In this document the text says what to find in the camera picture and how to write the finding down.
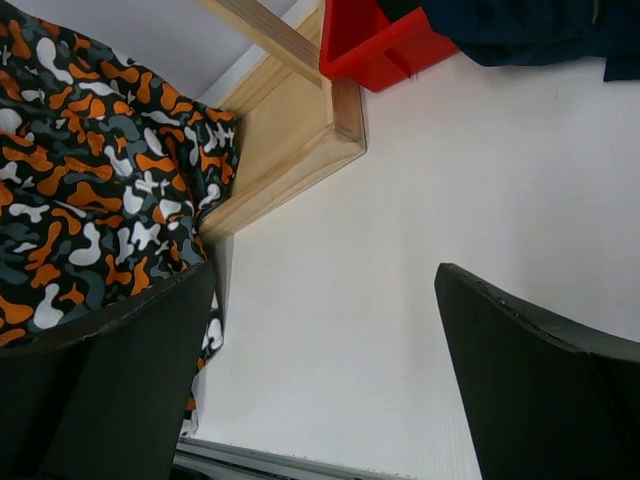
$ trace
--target red container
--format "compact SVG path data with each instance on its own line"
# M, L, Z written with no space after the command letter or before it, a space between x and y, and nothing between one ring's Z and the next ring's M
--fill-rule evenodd
M327 0L320 72L379 92L456 53L421 8L390 23L375 0Z

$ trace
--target dark blue fabric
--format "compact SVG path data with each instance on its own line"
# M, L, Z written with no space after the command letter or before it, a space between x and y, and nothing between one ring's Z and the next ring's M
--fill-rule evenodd
M640 0L422 0L434 31L480 65L610 61L605 80L640 78Z

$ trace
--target wood edge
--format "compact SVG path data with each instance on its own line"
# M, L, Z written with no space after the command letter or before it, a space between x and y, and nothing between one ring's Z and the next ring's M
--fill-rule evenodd
M332 147L339 147L340 154L335 154L334 158L329 162L326 162L328 155L322 155L322 165L318 168L311 168L306 165L312 170L309 175L303 177L297 182L291 182L291 184L282 192L274 193L272 200L259 208L259 211L257 211L256 214L248 215L245 220L238 222L236 225L228 227L224 226L223 222L231 218L234 214L237 214L237 212L241 211L242 208L250 208L248 207L249 202L257 201L258 194L261 191L266 191L271 186L274 177L280 178L296 167L302 168L303 159L313 154L314 149L322 147L324 147L327 152L330 152ZM307 144L305 144L299 151L291 154L276 167L256 180L249 188L245 189L237 196L231 197L204 218L200 226L200 236L203 242L205 245L214 245L216 242L224 240L225 238L237 233L280 205L317 184L330 174L338 171L343 166L351 163L356 158L359 158L365 153L365 151L366 148L362 142L354 142L349 137L336 131L333 124L327 125L327 127L307 142ZM307 185L300 186L300 183L307 180L310 176L313 177L312 181Z
M296 31L309 40L321 34L322 18L318 7L295 26ZM220 107L244 117L269 95L292 72L276 57L265 53L262 60L254 65L237 83L236 87L222 98Z
M322 88L318 48L258 0L197 2L316 87Z
M333 82L327 90L329 122L337 132L353 142L361 142L366 148L366 129L362 89L349 78Z

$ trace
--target white ceiling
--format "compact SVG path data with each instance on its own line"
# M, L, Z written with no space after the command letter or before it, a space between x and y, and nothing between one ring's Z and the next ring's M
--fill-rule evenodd
M192 0L9 0L138 60L193 98L251 46ZM282 16L296 0L260 0Z

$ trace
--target wooden frame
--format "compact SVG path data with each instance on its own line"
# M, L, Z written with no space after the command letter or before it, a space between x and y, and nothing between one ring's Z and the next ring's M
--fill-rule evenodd
M317 70L321 10L289 27L257 0L198 0L270 56L218 105L238 113L240 165L233 195L203 219L222 240L366 151L360 87Z

